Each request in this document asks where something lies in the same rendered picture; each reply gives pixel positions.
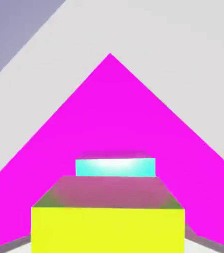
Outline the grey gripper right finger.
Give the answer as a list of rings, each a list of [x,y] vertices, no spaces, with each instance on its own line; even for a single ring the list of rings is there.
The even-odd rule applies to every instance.
[[[197,243],[198,245],[214,250],[215,252],[224,253],[224,245],[208,240],[204,237],[197,236],[188,224],[185,224],[185,238]]]

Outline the large magenta box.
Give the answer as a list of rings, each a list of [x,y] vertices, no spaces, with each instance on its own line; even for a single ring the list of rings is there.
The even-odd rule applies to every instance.
[[[187,224],[224,245],[224,160],[108,55],[0,171],[0,246],[29,235],[32,205],[85,155],[155,158]]]

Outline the small cyan cube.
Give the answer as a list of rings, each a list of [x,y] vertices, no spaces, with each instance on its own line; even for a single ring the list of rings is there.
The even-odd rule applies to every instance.
[[[85,152],[75,160],[77,176],[156,177],[155,158],[144,151]]]

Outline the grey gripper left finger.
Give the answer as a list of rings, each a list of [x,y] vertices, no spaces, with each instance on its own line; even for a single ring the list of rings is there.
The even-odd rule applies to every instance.
[[[26,237],[22,237],[9,243],[0,245],[0,253],[6,253],[30,242],[31,242],[31,234],[29,234]]]

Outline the small yellow cube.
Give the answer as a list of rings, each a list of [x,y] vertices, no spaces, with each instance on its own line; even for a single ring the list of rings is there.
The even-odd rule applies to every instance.
[[[31,253],[185,253],[185,209],[158,177],[64,176],[31,217]]]

